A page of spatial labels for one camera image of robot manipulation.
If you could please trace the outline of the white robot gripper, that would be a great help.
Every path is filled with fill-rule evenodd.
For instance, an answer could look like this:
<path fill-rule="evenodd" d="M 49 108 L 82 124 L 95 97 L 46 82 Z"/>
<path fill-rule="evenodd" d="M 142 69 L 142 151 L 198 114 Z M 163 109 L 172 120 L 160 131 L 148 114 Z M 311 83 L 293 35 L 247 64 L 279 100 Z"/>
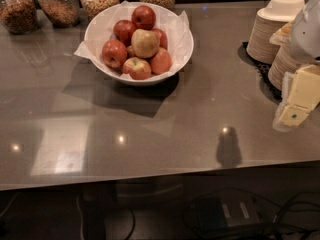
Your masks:
<path fill-rule="evenodd" d="M 289 38 L 291 56 L 302 63 L 320 63 L 320 0 L 308 0 L 297 14 Z M 280 132 L 299 127 L 320 103 L 320 67 L 303 65 L 286 72 L 273 128 Z"/>

